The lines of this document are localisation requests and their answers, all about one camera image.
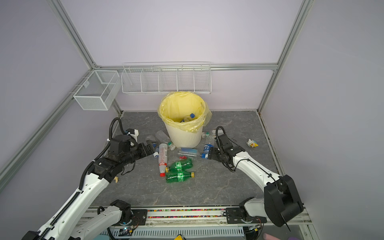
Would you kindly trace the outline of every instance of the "white wall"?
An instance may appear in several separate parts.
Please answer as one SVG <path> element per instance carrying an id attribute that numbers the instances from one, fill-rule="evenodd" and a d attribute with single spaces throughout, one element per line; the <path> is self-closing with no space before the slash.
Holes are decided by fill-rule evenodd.
<path id="1" fill-rule="evenodd" d="M 320 239 L 383 239 L 384 2 L 316 1 L 262 116 Z"/>
<path id="2" fill-rule="evenodd" d="M 0 1 L 0 167 L 88 70 L 45 1 Z M 1 239 L 38 230 L 103 149 L 109 111 L 74 102 L 0 193 Z"/>
<path id="3" fill-rule="evenodd" d="M 114 117 L 114 109 L 84 111 L 73 102 L 1 192 L 2 239 L 20 240 L 57 212 L 78 187 L 85 167 L 104 148 Z"/>
<path id="4" fill-rule="evenodd" d="M 213 110 L 255 110 L 271 76 L 271 70 L 212 71 L 212 93 L 200 96 Z M 125 111 L 155 111 L 164 96 L 119 93 L 116 99 Z"/>
<path id="5" fill-rule="evenodd" d="M 302 0 L 63 0 L 101 66 L 275 63 Z"/>
<path id="6" fill-rule="evenodd" d="M 45 1 L 0 1 L 0 167 L 88 70 Z"/>

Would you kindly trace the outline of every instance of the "wire shelf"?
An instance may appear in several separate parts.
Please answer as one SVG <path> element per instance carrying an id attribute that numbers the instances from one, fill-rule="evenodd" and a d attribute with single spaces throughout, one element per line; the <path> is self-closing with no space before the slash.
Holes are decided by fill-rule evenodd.
<path id="1" fill-rule="evenodd" d="M 122 91 L 126 94 L 161 94 L 173 91 L 211 93 L 210 65 L 150 65 L 123 64 Z"/>
<path id="2" fill-rule="evenodd" d="M 83 110 L 108 110 L 120 90 L 117 71 L 93 70 L 73 97 Z"/>

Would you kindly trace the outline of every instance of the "white trash can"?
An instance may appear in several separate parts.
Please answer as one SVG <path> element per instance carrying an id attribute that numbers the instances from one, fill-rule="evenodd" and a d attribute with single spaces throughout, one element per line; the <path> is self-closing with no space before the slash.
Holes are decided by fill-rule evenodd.
<path id="1" fill-rule="evenodd" d="M 191 92 L 172 92 L 165 96 L 157 113 L 164 121 L 169 137 L 176 147 L 196 147 L 201 141 L 203 126 L 212 113 L 204 100 Z M 195 115 L 190 122 L 181 122 L 185 116 Z"/>

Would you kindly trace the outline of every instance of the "gray tabletop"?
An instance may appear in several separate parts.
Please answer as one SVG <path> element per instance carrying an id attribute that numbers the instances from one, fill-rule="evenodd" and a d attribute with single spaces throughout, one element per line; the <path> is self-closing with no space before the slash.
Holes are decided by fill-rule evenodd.
<path id="1" fill-rule="evenodd" d="M 154 135 L 162 129 L 167 133 L 161 118 L 154 112 L 125 113 L 122 117 L 124 129 L 139 130 L 138 142 L 147 135 Z M 226 134 L 241 145 L 258 162 L 277 172 L 265 135 L 256 112 L 227 111 L 212 112 L 212 119 L 203 129 L 211 131 L 223 126 Z M 255 140 L 258 147 L 248 147 L 248 139 Z M 202 139 L 196 147 L 200 152 L 204 148 Z M 177 148 L 168 149 L 168 164 L 177 161 Z M 158 159 L 148 156 L 136 161 L 135 169 L 124 175 L 118 175 L 118 183 L 110 183 L 93 201 L 92 207 L 108 206 L 116 199 L 130 203 L 133 207 L 155 205 L 238 205 L 248 197 L 263 198 L 262 190 L 240 170 L 230 172 L 221 163 L 214 160 L 197 159 L 193 161 L 195 178 L 185 182 L 166 183 L 159 176 Z"/>

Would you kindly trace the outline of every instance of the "yellow trash bag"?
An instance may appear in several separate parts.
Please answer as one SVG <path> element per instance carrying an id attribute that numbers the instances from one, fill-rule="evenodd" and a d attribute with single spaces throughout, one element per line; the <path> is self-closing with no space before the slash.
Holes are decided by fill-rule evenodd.
<path id="1" fill-rule="evenodd" d="M 212 117 L 208 104 L 191 92 L 170 92 L 162 99 L 157 113 L 166 125 L 192 133 L 206 126 Z M 191 113 L 195 114 L 192 121 L 181 122 Z"/>

